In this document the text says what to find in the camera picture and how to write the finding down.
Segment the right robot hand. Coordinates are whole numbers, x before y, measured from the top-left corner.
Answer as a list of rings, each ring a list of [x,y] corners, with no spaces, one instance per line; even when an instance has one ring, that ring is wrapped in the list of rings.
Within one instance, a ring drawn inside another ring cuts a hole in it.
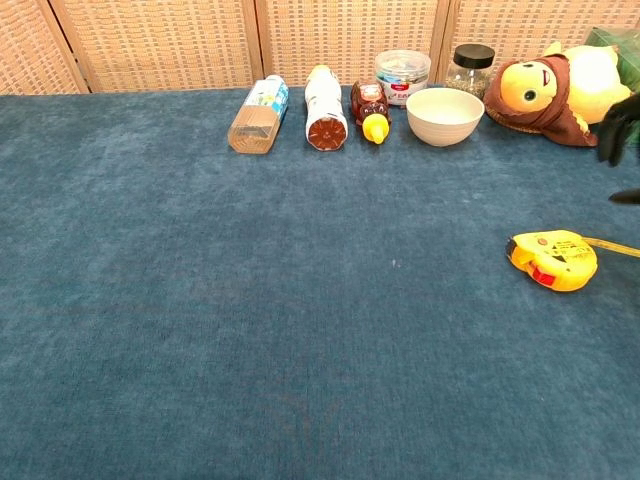
[[[625,144],[638,123],[638,93],[632,93],[625,100],[612,105],[598,128],[598,161],[606,162],[610,167],[618,166]]]

